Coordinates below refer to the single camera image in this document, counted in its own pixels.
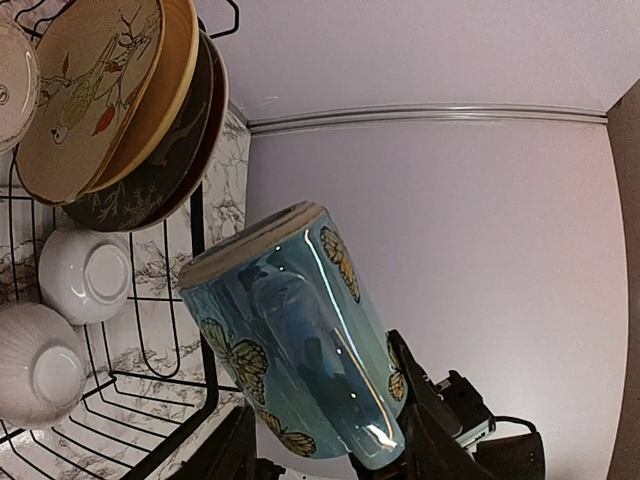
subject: blue mug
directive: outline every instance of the blue mug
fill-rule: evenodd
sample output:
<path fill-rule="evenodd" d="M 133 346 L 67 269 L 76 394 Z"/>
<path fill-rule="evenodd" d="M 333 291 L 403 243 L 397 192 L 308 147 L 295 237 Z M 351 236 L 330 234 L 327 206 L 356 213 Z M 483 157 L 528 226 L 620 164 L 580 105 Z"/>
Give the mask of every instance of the blue mug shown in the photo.
<path fill-rule="evenodd" d="M 326 210 L 305 202 L 219 243 L 178 286 L 219 361 L 282 444 L 397 459 L 407 384 Z"/>

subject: dish rack frame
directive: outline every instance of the dish rack frame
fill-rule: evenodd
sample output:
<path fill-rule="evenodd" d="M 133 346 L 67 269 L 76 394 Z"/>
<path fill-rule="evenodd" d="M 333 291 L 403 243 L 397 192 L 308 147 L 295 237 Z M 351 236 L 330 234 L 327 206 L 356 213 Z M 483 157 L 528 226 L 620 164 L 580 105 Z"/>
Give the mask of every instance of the dish rack frame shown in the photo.
<path fill-rule="evenodd" d="M 10 3 L 12 0 L 0 0 L 0 5 L 3 5 L 5 3 Z M 41 18 L 38 21 L 35 22 L 35 24 L 32 27 L 28 27 L 25 26 L 23 24 L 20 23 L 20 17 L 28 12 L 34 11 L 37 8 L 39 8 L 40 6 L 42 6 L 44 3 L 46 3 L 48 0 L 38 0 L 37 3 L 35 3 L 34 5 L 28 7 L 28 8 L 24 8 L 22 10 L 20 10 L 19 12 L 17 12 L 17 14 L 14 17 L 14 21 L 20 25 L 20 27 L 22 27 L 22 29 L 25 31 L 25 33 L 27 35 L 31 36 L 31 41 L 33 42 L 35 39 L 40 39 L 42 38 L 43 34 L 40 33 L 41 27 L 48 25 L 50 22 L 54 21 L 56 18 L 58 18 L 60 15 L 62 15 L 73 3 L 75 0 L 71 0 L 69 1 L 67 4 L 65 4 L 60 11 L 58 11 L 55 15 L 52 15 L 51 17 L 48 18 Z M 223 36 L 227 36 L 227 35 L 231 35 L 233 33 L 235 33 L 236 31 L 238 31 L 239 27 L 240 27 L 240 10 L 238 5 L 233 1 L 233 0 L 225 0 L 226 3 L 231 6 L 231 8 L 233 9 L 234 12 L 234 24 L 233 26 L 228 29 L 228 30 L 224 30 L 221 31 L 219 33 L 215 33 L 213 35 L 210 35 L 210 37 L 212 39 L 216 39 L 216 38 L 220 38 Z M 206 31 L 206 28 L 204 26 L 204 24 L 202 23 L 202 21 L 199 19 L 199 25 L 200 28 L 204 31 Z M 3 226 L 0 225 L 0 228 L 7 228 L 8 232 L 9 232 L 9 246 L 11 249 L 11 277 L 13 280 L 13 300 L 14 301 L 20 301 L 20 295 L 23 293 L 19 284 L 19 274 L 18 274 L 18 262 L 16 259 L 16 249 L 18 247 L 18 242 L 16 241 L 16 235 L 14 232 L 14 215 L 15 215 L 15 211 L 17 210 L 16 206 L 20 205 L 20 210 L 24 211 L 24 204 L 26 204 L 28 206 L 28 210 L 30 211 L 30 227 L 31 227 L 31 238 L 30 241 L 32 242 L 33 245 L 33 253 L 34 253 L 34 263 L 37 266 L 38 264 L 38 259 L 39 259 L 39 255 L 41 253 L 41 248 L 42 248 L 42 241 L 40 241 L 37 236 L 36 236 L 36 228 L 37 228 L 37 222 L 36 222 L 36 202 L 33 198 L 31 198 L 28 195 L 25 194 L 21 194 L 21 193 L 16 193 L 16 186 L 14 186 L 14 179 L 17 180 L 17 174 L 16 174 L 16 168 L 15 168 L 15 156 L 16 156 L 16 152 L 17 152 L 17 147 L 14 148 L 13 150 L 13 158 L 11 160 L 11 164 L 9 167 L 9 177 L 8 177 L 8 185 L 7 185 L 7 189 L 8 189 L 8 194 L 3 194 L 0 191 L 0 204 L 2 203 L 7 203 L 8 204 L 8 216 L 9 216 L 9 225 L 7 226 Z M 191 196 L 190 198 L 190 207 L 191 207 L 191 246 L 192 246 L 192 253 L 194 256 L 202 253 L 205 250 L 205 228 L 204 228 L 204 195 L 203 195 L 203 188 L 202 185 L 200 185 L 198 187 L 198 189 L 195 191 L 195 193 Z M 50 210 L 51 213 L 51 218 L 53 219 L 53 230 L 55 230 L 56 228 L 56 210 L 55 208 L 49 208 L 49 207 L 42 207 L 42 208 L 46 208 L 47 210 Z M 129 234 L 129 249 L 130 249 L 130 255 L 131 255 L 131 260 L 132 263 L 135 265 L 135 259 L 134 259 L 134 248 L 133 248 L 133 233 Z M 127 441 L 124 441 L 122 439 L 118 439 L 114 436 L 111 436 L 105 432 L 102 432 L 94 427 L 91 427 L 89 425 L 83 424 L 81 421 L 75 420 L 73 419 L 73 415 L 71 417 L 71 421 L 76 424 L 79 427 L 82 427 L 88 431 L 93 432 L 93 434 L 96 435 L 100 435 L 106 439 L 109 439 L 110 441 L 113 442 L 119 442 L 120 444 L 122 444 L 123 446 L 127 447 L 127 448 L 136 448 L 140 451 L 143 452 L 147 452 L 146 456 L 139 461 L 137 464 L 135 465 L 129 465 L 124 463 L 123 461 L 117 459 L 117 458 L 113 458 L 113 457 L 109 457 L 108 455 L 105 455 L 95 449 L 92 449 L 86 445 L 83 445 L 81 442 L 75 440 L 74 438 L 70 437 L 68 434 L 63 433 L 59 430 L 56 429 L 56 427 L 53 427 L 51 429 L 51 433 L 53 435 L 58 435 L 61 439 L 64 439 L 68 444 L 74 444 L 76 447 L 80 448 L 80 449 L 84 449 L 88 455 L 96 455 L 104 460 L 106 460 L 107 462 L 114 462 L 115 464 L 119 465 L 120 467 L 126 467 L 128 468 L 128 472 L 121 477 L 121 480 L 140 480 L 140 479 L 144 479 L 147 478 L 154 470 L 156 470 L 156 468 L 158 468 L 173 452 L 175 452 L 180 445 L 183 444 L 183 442 L 185 440 L 187 440 L 187 438 L 193 434 L 195 432 L 195 430 L 202 425 L 205 420 L 210 417 L 213 412 L 216 410 L 216 407 L 218 406 L 218 400 L 219 400 L 219 392 L 220 391 L 228 391 L 228 392 L 239 392 L 240 390 L 234 387 L 229 387 L 229 386 L 223 386 L 223 385 L 218 385 L 218 378 L 217 378 L 217 373 L 216 373 L 216 360 L 214 357 L 213 352 L 211 351 L 210 347 L 208 346 L 208 344 L 206 343 L 206 341 L 204 341 L 203 337 L 200 337 L 200 346 L 201 346 L 201 351 L 202 351 L 202 362 L 203 362 L 203 368 L 204 368 L 204 382 L 191 382 L 191 381 L 185 381 L 185 380 L 180 380 L 177 378 L 174 378 L 178 373 L 179 373 L 179 367 L 175 369 L 174 372 L 172 372 L 171 374 L 168 375 L 164 375 L 164 374 L 160 374 L 158 372 L 156 372 L 151 365 L 149 364 L 145 352 L 146 352 L 146 348 L 145 348 L 145 343 L 144 343 L 144 336 L 142 334 L 142 325 L 141 325 L 141 317 L 140 317 L 140 305 L 142 302 L 148 302 L 148 301 L 154 301 L 154 302 L 168 302 L 169 304 L 169 310 L 170 310 L 170 315 L 171 315 L 171 327 L 172 327 L 172 333 L 173 333 L 173 339 L 168 339 L 168 341 L 172 341 L 175 342 L 175 345 L 177 347 L 178 345 L 178 333 L 177 333 L 177 327 L 176 327 L 176 316 L 175 316 L 175 310 L 174 310 L 174 305 L 177 303 L 181 303 L 182 300 L 179 298 L 175 298 L 173 295 L 173 286 L 172 286 L 172 280 L 171 280 L 171 272 L 170 272 L 170 265 L 169 265 L 169 235 L 168 235 L 168 224 L 167 221 L 165 220 L 163 222 L 163 245 L 161 247 L 163 249 L 164 252 L 164 266 L 166 269 L 166 278 L 167 278 L 167 291 L 168 291 L 168 296 L 166 298 L 145 298 L 142 296 L 139 296 L 137 294 L 137 288 L 136 288 L 136 269 L 133 268 L 133 278 L 132 278 L 132 284 L 133 284 L 133 295 L 129 297 L 129 300 L 133 301 L 134 303 L 134 309 L 135 309 L 135 314 L 136 314 L 136 321 L 137 321 L 137 328 L 138 328 L 138 338 L 139 338 L 139 348 L 140 348 L 140 353 L 142 358 L 144 358 L 145 363 L 149 369 L 150 374 L 140 374 L 137 372 L 127 372 L 127 371 L 123 371 L 123 370 L 117 370 L 113 368 L 113 365 L 111 363 L 111 358 L 112 356 L 110 355 L 110 349 L 109 349 L 109 343 L 107 340 L 107 329 L 105 328 L 104 323 L 101 325 L 101 330 L 102 330 L 102 341 L 104 343 L 104 350 L 106 353 L 106 358 L 107 358 L 107 365 L 108 365 L 108 377 L 109 380 L 107 381 L 100 381 L 99 377 L 98 377 L 98 371 L 96 369 L 96 363 L 94 362 L 94 345 L 92 345 L 92 341 L 90 339 L 90 335 L 88 332 L 88 329 L 86 326 L 82 327 L 83 328 L 83 332 L 81 333 L 82 336 L 84 336 L 85 340 L 86 340 L 86 346 L 87 346 L 87 350 L 88 350 L 88 359 L 89 359 L 89 365 L 88 367 L 90 367 L 90 372 L 89 372 L 89 376 L 92 376 L 96 382 L 96 387 L 86 391 L 82 397 L 81 400 L 81 405 L 84 406 L 84 408 L 87 410 L 88 413 L 93 414 L 93 415 L 97 415 L 99 417 L 102 417 L 103 419 L 105 419 L 106 421 L 110 421 L 110 422 L 115 422 L 117 424 L 120 424 L 121 427 L 125 427 L 125 428 L 132 428 L 135 429 L 137 431 L 141 431 L 143 429 L 141 429 L 139 426 L 137 425 L 133 425 L 133 424 L 127 424 L 127 422 L 123 422 L 122 420 L 119 420 L 117 418 L 113 418 L 110 417 L 109 415 L 105 415 L 103 413 L 100 413 L 98 411 L 96 411 L 94 408 L 90 408 L 88 403 L 87 403 L 87 399 L 89 398 L 99 398 L 101 402 L 103 402 L 104 404 L 109 405 L 109 407 L 115 407 L 115 408 L 123 408 L 123 409 L 127 409 L 129 411 L 136 411 L 136 409 L 132 409 L 131 407 L 127 407 L 124 405 L 120 405 L 117 402 L 114 402 L 112 400 L 107 400 L 104 396 L 103 396 L 103 391 L 109 387 L 113 387 L 113 392 L 115 392 L 116 395 L 119 396 L 123 396 L 123 397 L 133 397 L 135 399 L 139 399 L 142 401 L 146 401 L 146 403 L 144 404 L 145 406 L 151 405 L 151 404 L 155 404 L 157 405 L 158 403 L 162 404 L 162 403 L 166 403 L 167 405 L 180 405 L 183 407 L 188 407 L 188 408 L 192 408 L 195 411 L 191 414 L 191 416 L 189 416 L 184 422 L 179 423 L 173 420 L 165 420 L 167 422 L 171 422 L 173 424 L 177 424 L 176 428 L 173 430 L 172 433 L 165 435 L 165 434 L 159 434 L 157 432 L 152 432 L 152 434 L 155 437 L 161 437 L 162 440 L 160 441 L 160 443 L 153 449 L 147 449 L 147 448 L 143 448 L 140 447 L 138 445 L 129 443 Z M 37 283 L 37 273 L 35 274 L 35 281 Z M 37 295 L 38 298 L 40 300 L 40 302 L 42 302 L 42 292 L 40 291 L 40 287 L 39 285 L 37 286 Z M 178 355 L 178 366 L 180 365 L 180 357 L 179 357 L 179 353 L 177 353 Z M 177 385 L 181 385 L 184 387 L 190 387 L 190 388 L 196 388 L 196 389 L 202 389 L 205 394 L 206 394 L 206 400 L 203 404 L 202 407 L 197 408 L 195 405 L 190 404 L 188 402 L 178 402 L 175 400 L 169 400 L 169 399 L 163 399 L 163 398 L 158 398 L 157 396 L 151 396 L 151 395 L 140 395 L 140 394 L 136 394 L 136 393 L 130 393 L 130 392 L 125 392 L 122 391 L 120 389 L 118 389 L 118 380 L 122 379 L 124 377 L 133 377 L 136 379 L 140 379 L 140 380 L 144 380 L 144 381 L 150 381 L 150 382 L 161 382 L 161 383 L 168 383 L 168 384 L 177 384 Z M 161 419 L 160 417 L 157 417 L 156 415 L 150 414 L 148 412 L 145 412 L 144 410 L 141 411 L 137 411 L 136 413 L 140 413 L 142 415 L 146 415 L 149 417 L 153 417 L 153 418 L 158 418 L 159 421 L 162 421 L 163 419 Z M 3 420 L 0 419 L 0 447 L 5 447 L 6 445 L 9 446 L 9 449 L 11 450 L 11 452 L 16 455 L 18 458 L 20 458 L 20 460 L 22 460 L 25 464 L 25 468 L 27 469 L 27 471 L 29 471 L 29 476 L 27 478 L 47 478 L 47 479 L 51 479 L 51 480 L 55 480 L 54 477 L 52 477 L 49 473 L 47 473 L 46 471 L 44 471 L 42 468 L 40 468 L 38 465 L 36 465 L 34 462 L 32 462 L 31 460 L 29 460 L 28 458 L 26 458 L 25 456 L 23 456 L 20 453 L 20 446 L 16 445 L 14 440 L 16 439 L 16 437 L 18 437 L 19 435 L 22 434 L 26 434 L 26 435 L 30 435 L 30 440 L 34 443 L 34 445 L 38 445 L 39 447 L 41 447 L 42 449 L 46 450 L 49 454 L 54 455 L 59 461 L 68 464 L 68 466 L 71 466 L 73 468 L 75 468 L 77 470 L 77 476 L 74 476 L 73 478 L 95 478 L 95 479 L 104 479 L 103 476 L 101 476 L 99 473 L 96 473 L 95 471 L 92 471 L 90 468 L 88 468 L 88 466 L 83 466 L 78 464 L 77 462 L 73 461 L 72 459 L 69 459 L 67 457 L 65 457 L 62 453 L 60 452 L 56 452 L 55 450 L 53 450 L 52 448 L 50 448 L 49 446 L 45 445 L 44 443 L 42 443 L 37 437 L 36 435 L 34 435 L 34 433 L 32 431 L 25 431 L 22 429 L 17 429 L 17 428 L 13 428 L 11 426 L 9 426 L 6 422 L 4 422 Z M 13 477 L 7 470 L 5 470 L 3 468 L 3 466 L 0 464 L 0 478 L 8 478 L 10 480 L 14 480 L 15 477 Z"/>

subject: butterfly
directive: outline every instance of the butterfly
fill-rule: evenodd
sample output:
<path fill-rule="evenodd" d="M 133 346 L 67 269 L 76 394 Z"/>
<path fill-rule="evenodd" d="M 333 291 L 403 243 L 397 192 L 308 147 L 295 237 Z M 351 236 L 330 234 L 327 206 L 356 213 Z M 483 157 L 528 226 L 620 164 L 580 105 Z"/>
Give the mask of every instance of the butterfly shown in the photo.
<path fill-rule="evenodd" d="M 320 240 L 322 241 L 322 247 L 329 260 L 340 268 L 340 274 L 342 275 L 344 283 L 349 287 L 351 296 L 357 303 L 360 303 L 360 287 L 358 286 L 356 271 L 353 269 L 353 265 L 349 259 L 349 252 L 342 239 L 329 227 L 322 227 L 322 230 L 320 230 Z"/>
<path fill-rule="evenodd" d="M 264 405 L 265 387 L 262 376 L 267 373 L 269 367 L 264 348 L 249 339 L 233 344 L 233 336 L 227 340 L 222 325 L 212 318 L 204 319 L 200 328 L 213 351 L 233 370 L 239 383 L 249 391 L 256 402 Z"/>
<path fill-rule="evenodd" d="M 391 376 L 389 376 L 389 393 L 396 402 L 401 402 L 404 398 L 406 384 L 404 381 L 404 376 L 400 371 L 400 362 L 398 362 L 396 352 L 393 351 L 393 347 L 391 346 L 391 342 L 388 338 L 387 350 L 389 351 L 389 357 L 391 358 L 391 363 L 393 364 L 393 373 L 391 374 Z"/>
<path fill-rule="evenodd" d="M 296 455 L 310 457 L 316 452 L 316 441 L 309 435 L 300 432 L 287 432 L 286 428 L 282 428 L 280 420 L 265 410 L 258 410 L 258 415 L 262 417 L 267 427 L 280 439 L 282 444 Z"/>

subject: white saucer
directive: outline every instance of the white saucer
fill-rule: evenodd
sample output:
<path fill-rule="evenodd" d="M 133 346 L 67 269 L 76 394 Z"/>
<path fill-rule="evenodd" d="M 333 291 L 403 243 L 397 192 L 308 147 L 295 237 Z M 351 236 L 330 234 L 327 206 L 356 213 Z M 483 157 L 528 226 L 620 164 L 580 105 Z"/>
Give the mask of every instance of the white saucer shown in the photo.
<path fill-rule="evenodd" d="M 36 52 L 22 29 L 0 20 L 0 154 L 27 133 L 40 95 Z"/>

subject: white panel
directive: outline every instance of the white panel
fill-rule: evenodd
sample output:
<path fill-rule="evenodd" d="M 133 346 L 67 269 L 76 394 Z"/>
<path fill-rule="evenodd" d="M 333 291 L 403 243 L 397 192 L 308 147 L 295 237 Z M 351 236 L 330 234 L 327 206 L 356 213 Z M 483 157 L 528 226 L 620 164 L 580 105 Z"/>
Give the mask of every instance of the white panel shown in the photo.
<path fill-rule="evenodd" d="M 415 123 L 254 138 L 248 220 L 310 199 L 339 225 L 386 320 L 435 378 L 533 420 L 551 480 L 606 478 L 628 305 L 606 129 Z M 352 478 L 345 459 L 299 471 Z"/>
<path fill-rule="evenodd" d="M 488 102 L 606 111 L 640 76 L 637 0 L 238 1 L 218 41 L 251 119 L 385 104 Z M 196 0 L 210 31 L 223 0 Z"/>

